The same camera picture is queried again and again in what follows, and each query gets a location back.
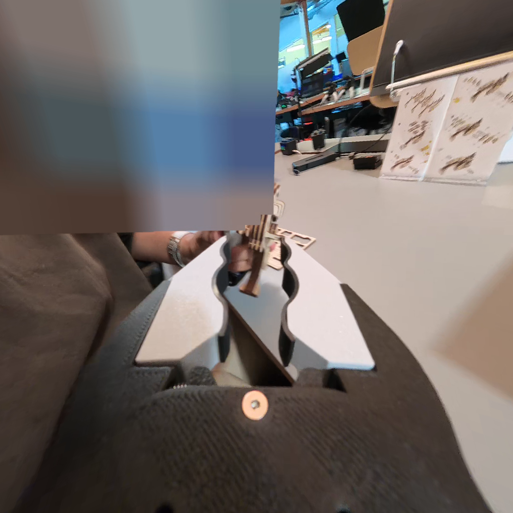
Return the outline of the person's olive sweater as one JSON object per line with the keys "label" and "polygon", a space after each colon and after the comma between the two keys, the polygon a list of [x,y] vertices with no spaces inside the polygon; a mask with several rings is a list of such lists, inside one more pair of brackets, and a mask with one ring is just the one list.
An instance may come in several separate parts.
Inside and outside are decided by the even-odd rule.
{"label": "person's olive sweater", "polygon": [[1,512],[33,480],[88,357],[151,292],[132,238],[1,235]]}

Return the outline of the wooden model figure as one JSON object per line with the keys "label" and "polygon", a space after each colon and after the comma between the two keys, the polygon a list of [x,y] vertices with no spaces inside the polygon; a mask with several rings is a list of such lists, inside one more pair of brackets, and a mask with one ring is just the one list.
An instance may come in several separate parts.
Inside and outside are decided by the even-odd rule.
{"label": "wooden model figure", "polygon": [[258,297],[261,270],[267,265],[269,254],[279,241],[277,228],[278,216],[271,214],[262,215],[259,225],[247,225],[243,230],[236,231],[242,237],[242,243],[247,244],[253,252],[250,275],[247,282],[240,286],[240,292]]}

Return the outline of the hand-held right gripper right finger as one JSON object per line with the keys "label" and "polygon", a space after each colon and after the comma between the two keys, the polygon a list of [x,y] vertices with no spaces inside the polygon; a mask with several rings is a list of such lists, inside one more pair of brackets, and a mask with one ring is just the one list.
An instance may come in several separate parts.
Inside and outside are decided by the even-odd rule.
{"label": "hand-held right gripper right finger", "polygon": [[344,294],[326,268],[288,238],[281,240],[279,355],[285,368],[372,370],[375,361]]}

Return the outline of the cluttered workbench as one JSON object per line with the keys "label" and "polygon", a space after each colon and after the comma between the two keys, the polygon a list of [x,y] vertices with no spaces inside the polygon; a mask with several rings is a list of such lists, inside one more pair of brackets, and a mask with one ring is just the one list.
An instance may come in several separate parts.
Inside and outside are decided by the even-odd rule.
{"label": "cluttered workbench", "polygon": [[296,105],[292,105],[286,108],[279,108],[275,111],[275,117],[284,116],[288,113],[297,112],[298,110],[304,114],[312,114],[316,112],[324,112],[328,110],[334,110],[338,108],[342,108],[348,105],[354,105],[357,103],[365,102],[370,100],[369,90],[365,89],[363,93],[357,94],[353,98],[348,95],[343,96],[343,98],[338,99],[335,102],[328,102],[322,104],[321,101],[318,102],[301,102]]}

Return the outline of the person's left hand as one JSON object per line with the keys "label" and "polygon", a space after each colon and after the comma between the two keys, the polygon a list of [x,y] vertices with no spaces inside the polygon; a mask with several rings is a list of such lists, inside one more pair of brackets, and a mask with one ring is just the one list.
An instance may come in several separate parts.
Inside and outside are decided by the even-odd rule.
{"label": "person's left hand", "polygon": [[[223,231],[198,231],[184,235],[177,246],[181,262],[184,265],[189,264],[224,235]],[[232,247],[229,271],[245,273],[251,269],[252,263],[253,251],[248,245],[240,243]]]}

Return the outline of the black monitor stand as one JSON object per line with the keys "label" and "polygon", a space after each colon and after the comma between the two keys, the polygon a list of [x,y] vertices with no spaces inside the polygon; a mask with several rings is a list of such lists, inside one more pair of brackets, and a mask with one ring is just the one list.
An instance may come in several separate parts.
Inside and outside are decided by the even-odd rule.
{"label": "black monitor stand", "polygon": [[381,165],[383,158],[381,156],[374,157],[374,155],[385,153],[389,141],[390,137],[388,134],[382,134],[377,138],[368,139],[342,138],[333,146],[292,163],[292,173],[298,176],[305,171],[333,163],[337,159],[345,157],[353,161],[358,158],[371,157],[374,159],[374,163],[372,164],[374,167],[369,167],[367,164],[357,165],[356,163],[353,164],[353,167],[357,170],[376,169]]}

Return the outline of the person's left forearm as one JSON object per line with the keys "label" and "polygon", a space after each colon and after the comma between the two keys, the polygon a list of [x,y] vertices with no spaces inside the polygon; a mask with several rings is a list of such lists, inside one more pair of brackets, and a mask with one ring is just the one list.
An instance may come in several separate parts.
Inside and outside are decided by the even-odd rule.
{"label": "person's left forearm", "polygon": [[173,231],[135,232],[130,254],[136,261],[173,264],[175,261],[168,251],[173,235]]}

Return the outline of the laser-cut wooden parts sheet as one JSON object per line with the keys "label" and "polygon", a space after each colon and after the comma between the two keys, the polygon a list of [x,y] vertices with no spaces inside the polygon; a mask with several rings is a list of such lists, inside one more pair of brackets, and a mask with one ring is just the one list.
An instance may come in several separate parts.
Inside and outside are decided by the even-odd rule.
{"label": "laser-cut wooden parts sheet", "polygon": [[287,230],[281,227],[277,228],[277,235],[279,239],[272,242],[272,251],[269,253],[267,260],[267,265],[275,270],[280,270],[283,268],[281,263],[281,238],[285,238],[286,240],[295,243],[303,250],[311,247],[317,240],[312,236],[300,234],[298,232]]}

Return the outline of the grey desk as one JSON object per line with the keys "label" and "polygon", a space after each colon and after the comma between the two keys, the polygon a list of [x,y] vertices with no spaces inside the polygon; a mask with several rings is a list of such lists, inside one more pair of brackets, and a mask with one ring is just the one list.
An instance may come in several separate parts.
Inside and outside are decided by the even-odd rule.
{"label": "grey desk", "polygon": [[295,176],[282,226],[402,339],[437,389],[493,512],[512,512],[512,163],[486,186],[407,182],[342,158]]}

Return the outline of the black document stand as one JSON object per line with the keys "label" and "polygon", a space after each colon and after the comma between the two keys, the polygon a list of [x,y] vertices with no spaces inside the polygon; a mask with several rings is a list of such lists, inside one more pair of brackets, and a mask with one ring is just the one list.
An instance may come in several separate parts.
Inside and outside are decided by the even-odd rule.
{"label": "black document stand", "polygon": [[512,1],[389,1],[370,101],[394,107],[399,90],[512,61]]}

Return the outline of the silver wrist band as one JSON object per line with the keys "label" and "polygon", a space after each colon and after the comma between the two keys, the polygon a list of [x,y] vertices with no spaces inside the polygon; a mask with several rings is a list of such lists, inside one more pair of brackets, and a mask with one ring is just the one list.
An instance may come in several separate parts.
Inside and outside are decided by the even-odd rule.
{"label": "silver wrist band", "polygon": [[166,247],[170,265],[177,266],[180,268],[183,268],[186,265],[181,250],[182,240],[185,239],[185,241],[187,242],[195,234],[195,232],[190,231],[170,232],[169,240]]}

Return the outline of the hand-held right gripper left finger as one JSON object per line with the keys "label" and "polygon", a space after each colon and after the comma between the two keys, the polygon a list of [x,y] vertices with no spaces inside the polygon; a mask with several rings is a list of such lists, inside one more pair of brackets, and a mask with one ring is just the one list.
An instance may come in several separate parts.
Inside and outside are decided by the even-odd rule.
{"label": "hand-held right gripper left finger", "polygon": [[140,366],[215,367],[230,351],[231,247],[223,236],[170,280],[135,357]]}

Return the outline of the printed instruction sheet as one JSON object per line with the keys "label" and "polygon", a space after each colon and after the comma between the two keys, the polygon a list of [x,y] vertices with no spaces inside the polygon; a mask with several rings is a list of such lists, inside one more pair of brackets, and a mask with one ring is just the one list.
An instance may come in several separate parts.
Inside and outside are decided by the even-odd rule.
{"label": "printed instruction sheet", "polygon": [[512,62],[399,97],[381,178],[485,185],[512,136]]}

